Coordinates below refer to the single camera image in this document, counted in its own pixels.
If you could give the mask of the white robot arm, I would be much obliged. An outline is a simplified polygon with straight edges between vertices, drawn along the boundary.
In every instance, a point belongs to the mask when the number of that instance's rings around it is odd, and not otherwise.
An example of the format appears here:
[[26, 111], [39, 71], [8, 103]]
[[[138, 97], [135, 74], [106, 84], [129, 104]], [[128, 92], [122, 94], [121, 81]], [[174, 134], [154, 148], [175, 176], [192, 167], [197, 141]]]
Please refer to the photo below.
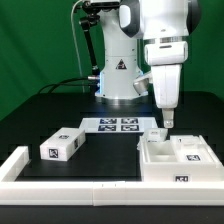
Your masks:
[[89, 0], [104, 35], [100, 100], [133, 101], [152, 85], [163, 125], [174, 126], [180, 75], [188, 58], [185, 40], [201, 17], [199, 0]]

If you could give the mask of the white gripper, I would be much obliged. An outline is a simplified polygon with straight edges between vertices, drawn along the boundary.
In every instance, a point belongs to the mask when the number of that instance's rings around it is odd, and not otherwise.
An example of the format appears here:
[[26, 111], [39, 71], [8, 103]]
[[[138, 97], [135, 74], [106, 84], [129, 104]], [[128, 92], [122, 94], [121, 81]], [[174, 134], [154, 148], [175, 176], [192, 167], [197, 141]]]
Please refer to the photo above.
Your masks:
[[182, 64], [188, 58], [186, 41], [147, 44], [145, 61], [151, 67], [155, 100], [162, 108], [165, 128], [174, 127], [174, 110], [178, 104]]

